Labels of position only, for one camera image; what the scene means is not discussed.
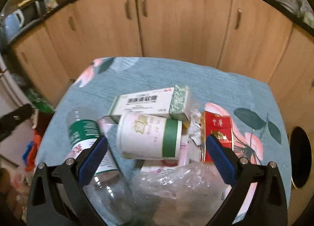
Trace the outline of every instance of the black oval hole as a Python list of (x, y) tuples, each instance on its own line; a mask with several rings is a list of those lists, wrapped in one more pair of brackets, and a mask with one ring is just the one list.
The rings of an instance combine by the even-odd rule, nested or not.
[(307, 182), (312, 166), (310, 140), (301, 127), (293, 129), (290, 135), (290, 155), (292, 167), (292, 184), (302, 188)]

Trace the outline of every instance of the plastic bottle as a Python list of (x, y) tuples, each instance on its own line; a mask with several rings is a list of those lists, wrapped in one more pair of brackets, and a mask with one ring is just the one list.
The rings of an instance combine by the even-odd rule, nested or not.
[[(97, 113), (84, 107), (73, 109), (67, 116), (68, 133), (78, 157), (83, 149), (90, 148), (100, 136)], [(134, 201), (132, 192), (120, 173), (108, 149), (94, 179), (83, 188), (89, 201), (105, 222), (115, 225), (133, 225)]]

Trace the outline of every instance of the table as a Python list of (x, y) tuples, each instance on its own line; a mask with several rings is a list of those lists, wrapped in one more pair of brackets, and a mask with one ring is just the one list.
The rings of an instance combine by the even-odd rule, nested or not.
[[(236, 154), (264, 165), (275, 161), (289, 203), (291, 161), (288, 139), (269, 86), (239, 74), (172, 59), (95, 59), (57, 106), (41, 142), (36, 164), (63, 163), (71, 150), (66, 116), (72, 109), (89, 107), (101, 117), (107, 114), (117, 95), (174, 85), (189, 86), (199, 111), (205, 108), (220, 115), (231, 115)], [(116, 147), (116, 131), (116, 125), (110, 128), (108, 142), (122, 173), (130, 181), (140, 167), (136, 160), (121, 157)]]

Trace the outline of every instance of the white paper cup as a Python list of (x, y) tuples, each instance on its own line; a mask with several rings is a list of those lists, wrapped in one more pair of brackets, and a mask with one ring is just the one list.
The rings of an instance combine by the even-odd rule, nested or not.
[(181, 121), (126, 112), (119, 121), (117, 147), (130, 159), (179, 159), (181, 131)]

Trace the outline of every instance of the silver bolt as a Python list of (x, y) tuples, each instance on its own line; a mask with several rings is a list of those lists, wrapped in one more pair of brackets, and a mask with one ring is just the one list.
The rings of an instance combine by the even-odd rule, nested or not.
[(40, 163), (38, 164), (38, 168), (39, 168), (39, 169), (43, 169), (44, 166), (45, 166), (45, 164), (44, 164), (43, 162), (40, 162)]
[(245, 157), (241, 157), (240, 158), (240, 162), (241, 162), (241, 164), (246, 165), (246, 164), (249, 163), (249, 160), (247, 158), (245, 158)]
[(73, 163), (74, 163), (74, 159), (73, 159), (73, 158), (69, 158), (69, 159), (67, 159), (67, 160), (65, 161), (65, 163), (66, 163), (68, 166), (71, 166), (71, 165), (73, 165)]
[(270, 165), (272, 168), (276, 168), (276, 167), (277, 167), (277, 164), (276, 164), (276, 162), (274, 162), (274, 161), (271, 161), (271, 162), (269, 163), (269, 165)]

